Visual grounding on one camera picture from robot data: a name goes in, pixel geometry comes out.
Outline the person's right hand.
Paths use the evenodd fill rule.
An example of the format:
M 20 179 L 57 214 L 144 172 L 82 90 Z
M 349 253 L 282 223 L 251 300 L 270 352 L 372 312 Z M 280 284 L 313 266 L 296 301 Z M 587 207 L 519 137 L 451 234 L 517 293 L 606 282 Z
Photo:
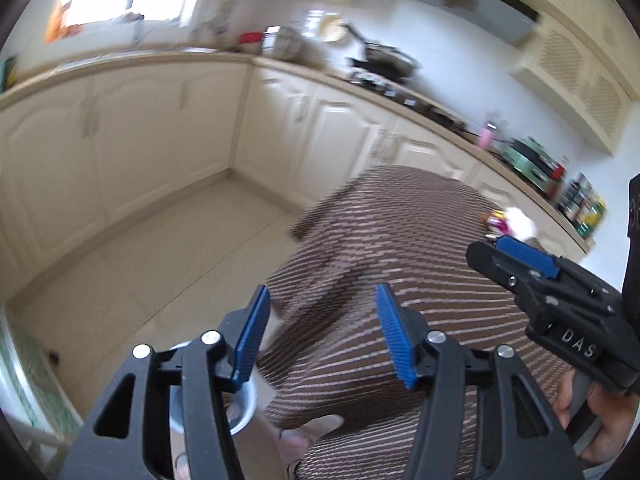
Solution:
M 558 383 L 552 403 L 561 426 L 566 429 L 572 420 L 570 404 L 574 400 L 576 370 L 571 368 Z M 612 393 L 596 382 L 589 385 L 587 406 L 596 418 L 599 430 L 580 453 L 580 459 L 588 466 L 601 466 L 615 460 L 636 429 L 639 397 L 634 393 Z

